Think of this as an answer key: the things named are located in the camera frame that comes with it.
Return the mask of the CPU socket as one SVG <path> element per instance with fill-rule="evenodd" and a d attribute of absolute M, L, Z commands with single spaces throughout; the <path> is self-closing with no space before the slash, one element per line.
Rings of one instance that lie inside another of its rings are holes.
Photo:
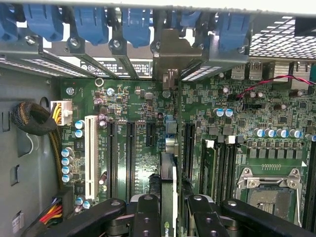
<path fill-rule="evenodd" d="M 245 167 L 237 180 L 235 198 L 301 227 L 302 189 L 297 168 L 287 175 L 254 175 Z"/>

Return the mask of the short black expansion slot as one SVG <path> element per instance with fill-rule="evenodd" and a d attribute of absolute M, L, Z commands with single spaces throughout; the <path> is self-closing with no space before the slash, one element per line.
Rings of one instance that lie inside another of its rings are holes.
<path fill-rule="evenodd" d="M 156 123 L 149 121 L 146 123 L 146 146 L 154 146 L 156 140 Z"/>

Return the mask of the white expansion slot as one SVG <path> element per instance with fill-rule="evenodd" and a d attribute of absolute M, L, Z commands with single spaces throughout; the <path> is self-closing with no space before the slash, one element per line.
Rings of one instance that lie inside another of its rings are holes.
<path fill-rule="evenodd" d="M 84 117 L 85 197 L 95 199 L 98 194 L 98 117 Z"/>

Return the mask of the green motherboard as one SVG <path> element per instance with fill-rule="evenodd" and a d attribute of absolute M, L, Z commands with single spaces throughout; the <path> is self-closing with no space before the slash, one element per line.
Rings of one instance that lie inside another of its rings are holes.
<path fill-rule="evenodd" d="M 149 177 L 160 175 L 162 116 L 166 101 L 162 82 L 116 79 L 63 79 L 61 98 L 73 112 L 62 130 L 62 176 L 70 190 L 66 218 L 107 198 L 107 125 L 117 125 L 117 196 L 126 199 L 126 123 L 136 124 L 134 195 L 148 194 Z M 85 197 L 84 117 L 98 117 L 98 194 Z M 316 182 L 316 81 L 285 75 L 278 79 L 237 80 L 224 76 L 182 81 L 182 119 L 195 124 L 192 194 L 220 205 L 235 198 L 245 167 L 254 175 L 287 175 L 297 168 L 303 181 L 301 218 L 307 192 Z M 156 123 L 155 145 L 146 146 L 146 123 Z M 198 237 L 183 192 L 180 235 Z"/>

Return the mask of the grey power supply unit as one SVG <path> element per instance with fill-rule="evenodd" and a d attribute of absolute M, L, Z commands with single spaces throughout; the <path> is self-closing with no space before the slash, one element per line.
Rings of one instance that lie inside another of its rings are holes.
<path fill-rule="evenodd" d="M 59 98 L 58 79 L 0 69 L 0 237 L 19 237 L 58 191 L 49 137 L 17 128 L 12 108 L 31 101 L 47 109 Z"/>

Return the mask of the blue slot latch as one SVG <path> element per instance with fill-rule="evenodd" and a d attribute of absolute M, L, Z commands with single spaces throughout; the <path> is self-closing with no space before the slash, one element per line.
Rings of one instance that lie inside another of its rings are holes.
<path fill-rule="evenodd" d="M 78 35 L 92 45 L 107 44 L 109 29 L 103 7 L 74 7 Z"/>
<path fill-rule="evenodd" d="M 172 11 L 171 28 L 189 27 L 194 28 L 200 11 Z"/>
<path fill-rule="evenodd" d="M 14 13 L 5 3 L 0 3 L 0 41 L 18 41 L 18 30 Z"/>
<path fill-rule="evenodd" d="M 134 48 L 150 44 L 150 9 L 123 8 L 122 35 Z"/>
<path fill-rule="evenodd" d="M 55 5 L 23 4 L 23 11 L 30 30 L 49 42 L 64 37 L 62 14 Z"/>
<path fill-rule="evenodd" d="M 244 46 L 249 21 L 248 14 L 220 13 L 217 22 L 220 52 L 228 52 Z"/>

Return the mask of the open black PC case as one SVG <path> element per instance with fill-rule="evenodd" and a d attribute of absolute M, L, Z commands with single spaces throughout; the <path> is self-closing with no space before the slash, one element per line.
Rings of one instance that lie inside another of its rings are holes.
<path fill-rule="evenodd" d="M 155 75 L 157 41 L 164 29 L 176 29 L 179 37 L 201 50 L 182 71 L 182 81 L 226 79 L 278 79 L 292 75 L 316 81 L 316 0 L 308 0 L 308 11 L 277 9 L 291 0 L 0 0 L 14 13 L 18 41 L 0 41 L 0 69 L 9 69 L 48 79 L 58 79 L 60 98 L 49 107 L 31 101 L 15 105 L 11 121 L 25 133 L 49 137 L 55 159 L 58 191 L 51 204 L 19 237 L 45 237 L 66 218 L 63 205 L 70 190 L 62 176 L 62 130 L 73 112 L 62 102 L 63 79 L 116 79 L 158 81 Z M 32 32 L 23 4 L 55 5 L 62 14 L 64 37 L 49 42 Z M 92 45 L 78 35 L 74 7 L 103 7 L 107 15 L 109 42 Z M 150 44 L 134 48 L 122 35 L 122 9 L 150 9 Z M 200 11 L 194 28 L 171 28 L 172 11 Z M 244 46 L 219 51 L 217 22 L 220 13 L 250 15 Z"/>

